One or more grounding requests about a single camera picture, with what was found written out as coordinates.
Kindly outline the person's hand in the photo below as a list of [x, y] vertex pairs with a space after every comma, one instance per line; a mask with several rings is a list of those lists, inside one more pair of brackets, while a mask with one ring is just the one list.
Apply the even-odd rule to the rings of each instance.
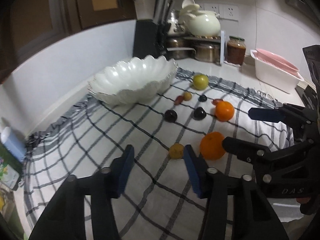
[[300, 204], [306, 204], [310, 200], [310, 197], [306, 198], [296, 198], [296, 201]]

